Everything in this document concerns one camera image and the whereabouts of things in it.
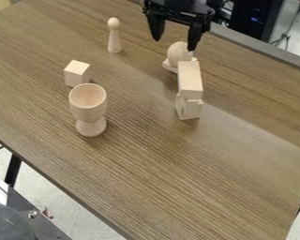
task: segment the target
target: wood grain surface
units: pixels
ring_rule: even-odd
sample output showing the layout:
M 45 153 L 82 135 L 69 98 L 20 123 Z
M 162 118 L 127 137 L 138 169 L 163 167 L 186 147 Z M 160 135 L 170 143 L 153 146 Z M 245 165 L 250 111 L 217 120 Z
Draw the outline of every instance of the wood grain surface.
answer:
M 106 21 L 124 50 L 107 52 Z M 151 39 L 120 0 L 24 0 L 0 12 L 0 141 L 127 239 L 284 239 L 300 204 L 300 69 L 206 35 L 200 120 L 161 67 L 186 28 Z M 108 128 L 85 139 L 63 68 L 90 63 Z

